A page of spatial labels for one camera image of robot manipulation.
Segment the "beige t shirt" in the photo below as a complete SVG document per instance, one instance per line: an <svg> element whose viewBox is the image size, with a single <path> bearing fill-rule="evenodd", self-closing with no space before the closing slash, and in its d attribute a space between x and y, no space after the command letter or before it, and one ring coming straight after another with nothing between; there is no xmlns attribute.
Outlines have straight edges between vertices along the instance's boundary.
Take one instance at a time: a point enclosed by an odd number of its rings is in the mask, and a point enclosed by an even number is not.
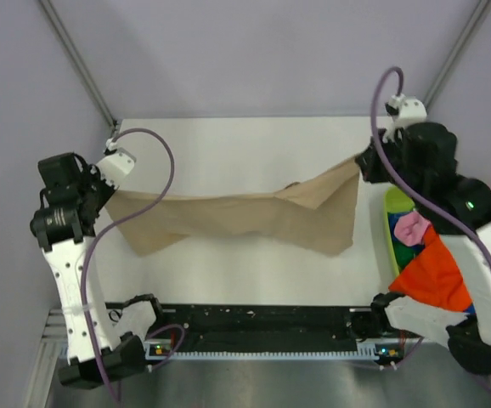
<svg viewBox="0 0 491 408"><path fill-rule="evenodd" d="M116 192L105 208L139 256L190 237L262 235L328 256L353 244L359 168L353 158L273 193L186 197Z"/></svg>

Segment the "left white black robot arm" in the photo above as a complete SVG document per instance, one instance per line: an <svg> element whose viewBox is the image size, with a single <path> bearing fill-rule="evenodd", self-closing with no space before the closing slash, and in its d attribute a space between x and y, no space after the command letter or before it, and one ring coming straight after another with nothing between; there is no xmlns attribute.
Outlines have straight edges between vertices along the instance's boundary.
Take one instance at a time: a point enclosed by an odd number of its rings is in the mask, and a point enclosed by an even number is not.
<svg viewBox="0 0 491 408"><path fill-rule="evenodd" d="M58 371L62 385L93 389L139 374L146 367L143 341L166 329L166 316L152 294L119 304L113 322L95 266L86 267L98 234L99 213L133 170L123 149L88 164L64 153L37 164L44 187L30 230L54 275L67 330L67 364Z"/></svg>

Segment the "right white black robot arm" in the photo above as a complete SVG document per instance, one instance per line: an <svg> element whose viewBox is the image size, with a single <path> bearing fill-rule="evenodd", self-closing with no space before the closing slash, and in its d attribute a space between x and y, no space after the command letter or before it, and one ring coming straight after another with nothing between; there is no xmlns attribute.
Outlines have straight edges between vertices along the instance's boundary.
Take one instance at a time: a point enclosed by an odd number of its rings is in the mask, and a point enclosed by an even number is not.
<svg viewBox="0 0 491 408"><path fill-rule="evenodd" d="M383 337L397 329L426 337L471 374L491 375L491 189L457 172L457 138L444 125L412 124L389 140L385 132L374 127L355 158L364 181L394 184L412 200L453 259L469 298L445 306L393 287L375 298L370 326Z"/></svg>

